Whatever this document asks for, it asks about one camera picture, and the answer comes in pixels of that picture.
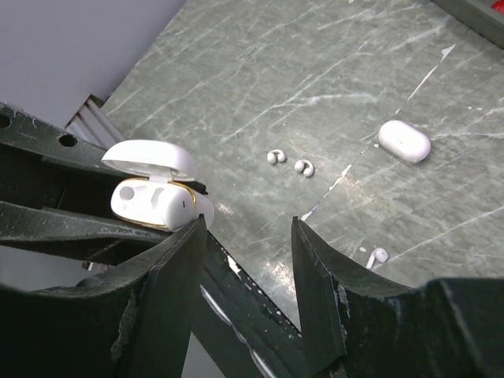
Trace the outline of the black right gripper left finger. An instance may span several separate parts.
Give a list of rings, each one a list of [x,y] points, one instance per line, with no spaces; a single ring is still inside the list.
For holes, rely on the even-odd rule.
[[[194,220],[74,287],[2,286],[2,376],[181,376],[206,235]]]

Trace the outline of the white oval charging case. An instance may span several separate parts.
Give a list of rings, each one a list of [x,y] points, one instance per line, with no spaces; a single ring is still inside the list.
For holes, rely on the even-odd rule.
[[[431,152],[430,139],[401,120],[384,123],[378,131],[378,141],[384,149],[409,163],[419,163]]]

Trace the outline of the white square charging case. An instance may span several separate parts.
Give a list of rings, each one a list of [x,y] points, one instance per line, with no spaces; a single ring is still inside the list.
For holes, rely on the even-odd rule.
[[[151,199],[155,189],[172,184],[191,189],[196,195],[196,219],[203,215],[207,226],[213,223],[213,204],[201,190],[190,186],[196,182],[197,166],[184,148],[154,140],[125,140],[110,147],[102,163],[132,175],[115,187],[110,199],[111,210],[117,217],[169,231],[156,214]]]

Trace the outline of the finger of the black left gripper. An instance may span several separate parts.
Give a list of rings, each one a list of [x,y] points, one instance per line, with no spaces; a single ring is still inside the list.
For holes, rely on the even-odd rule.
[[[119,265],[168,237],[168,232],[122,220],[1,203],[2,246]]]
[[[1,128],[1,144],[37,154],[58,165],[98,174],[126,177],[101,162],[106,150],[56,128],[10,105],[1,104],[1,117],[9,126]]]

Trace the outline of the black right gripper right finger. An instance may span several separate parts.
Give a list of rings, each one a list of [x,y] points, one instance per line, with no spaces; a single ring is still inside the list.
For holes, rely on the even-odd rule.
[[[502,280],[406,287],[341,254],[298,218],[291,249],[311,377],[502,376]]]

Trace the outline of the white stem earbud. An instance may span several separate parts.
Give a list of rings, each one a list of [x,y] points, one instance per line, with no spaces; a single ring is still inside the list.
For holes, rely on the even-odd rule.
[[[388,252],[384,248],[378,247],[370,254],[365,267],[367,269],[372,269],[376,262],[383,264],[388,260],[388,258]]]
[[[196,195],[184,186],[169,184],[155,189],[151,203],[164,226],[172,232],[198,217]]]

